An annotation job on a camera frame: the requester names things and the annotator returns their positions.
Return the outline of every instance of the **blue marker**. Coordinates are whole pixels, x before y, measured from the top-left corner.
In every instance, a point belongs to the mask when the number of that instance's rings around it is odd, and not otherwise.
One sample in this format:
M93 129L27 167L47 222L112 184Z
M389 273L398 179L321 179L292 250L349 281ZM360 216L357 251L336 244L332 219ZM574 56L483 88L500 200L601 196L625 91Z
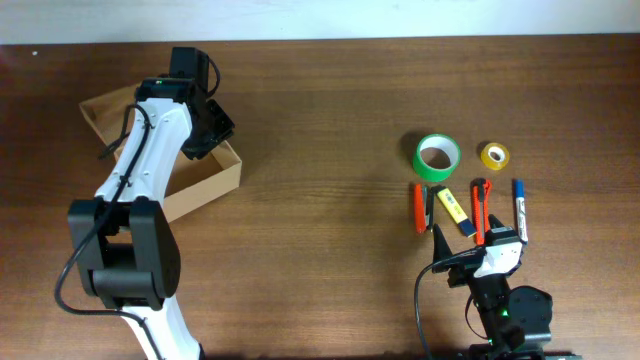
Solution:
M529 243L527 237L527 219L526 212L524 210L524 182L522 180L514 180L513 188L515 190L516 197L516 212L518 218L518 235L525 244Z

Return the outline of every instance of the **open cardboard box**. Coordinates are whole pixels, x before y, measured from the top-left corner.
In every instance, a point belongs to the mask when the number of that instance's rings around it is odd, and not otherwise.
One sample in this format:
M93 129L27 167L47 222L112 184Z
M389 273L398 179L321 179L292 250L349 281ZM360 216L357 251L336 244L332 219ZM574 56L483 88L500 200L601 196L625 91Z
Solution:
M110 144L120 135L125 107L131 104L137 85L122 88L80 103L85 120L102 142ZM129 129L134 112L130 113ZM123 144L114 152L116 160ZM201 160L178 154L164 199L164 214L171 222L240 186L242 160L223 142Z

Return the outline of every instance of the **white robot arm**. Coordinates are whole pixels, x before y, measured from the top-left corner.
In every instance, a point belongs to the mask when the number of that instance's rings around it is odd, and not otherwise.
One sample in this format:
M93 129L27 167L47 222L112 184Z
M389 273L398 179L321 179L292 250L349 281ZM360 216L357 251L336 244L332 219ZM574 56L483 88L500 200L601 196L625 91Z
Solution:
M211 91L209 63L217 75ZM76 315L123 317L149 359L204 359L175 297L180 253L162 204L180 151L199 159L233 134L233 122L209 99L219 78L206 54L174 48L169 75L144 80L135 105L127 108L125 121L135 109L134 123L115 168L94 199L76 200L69 210L75 251L58 278L56 302ZM108 241L120 231L131 232L131 244ZM85 292L110 310L74 309L62 300L62 284L74 263Z

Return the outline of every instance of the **wooden table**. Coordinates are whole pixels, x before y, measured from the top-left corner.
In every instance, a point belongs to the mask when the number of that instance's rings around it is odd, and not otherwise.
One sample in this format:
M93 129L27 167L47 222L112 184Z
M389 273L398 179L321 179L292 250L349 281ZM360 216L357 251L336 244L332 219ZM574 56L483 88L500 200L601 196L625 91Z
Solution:
M172 223L178 298L209 355L332 357L420 352L412 292L431 235L414 233L410 155L420 137L462 149L469 182L513 223L527 190L530 246L512 287L553 295L553 342L586 359L636 358L640 341L640 36L197 43L222 70L237 124L239 189ZM71 253L66 212L113 166L77 104L166 72L176 44L0 48L0 358L141 359L120 319L71 316L53 285ZM509 165L488 170L497 141ZM454 251L472 246L438 205ZM429 275L437 349L476 338L467 289ZM74 270L64 296L100 307ZM476 314L472 324L479 327Z

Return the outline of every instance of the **yellow highlighter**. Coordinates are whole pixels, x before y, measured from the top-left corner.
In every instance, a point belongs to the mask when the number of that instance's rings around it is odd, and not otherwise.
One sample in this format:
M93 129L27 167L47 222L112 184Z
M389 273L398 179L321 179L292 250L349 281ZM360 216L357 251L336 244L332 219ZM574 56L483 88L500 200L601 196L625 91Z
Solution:
M464 213L460 204L456 201L456 198L453 197L453 194L446 186L435 186L431 188L435 194L438 195L438 199L442 202L447 211L453 218L453 221L458 224L460 231L466 236L471 237L476 234L476 228L473 226L467 214Z

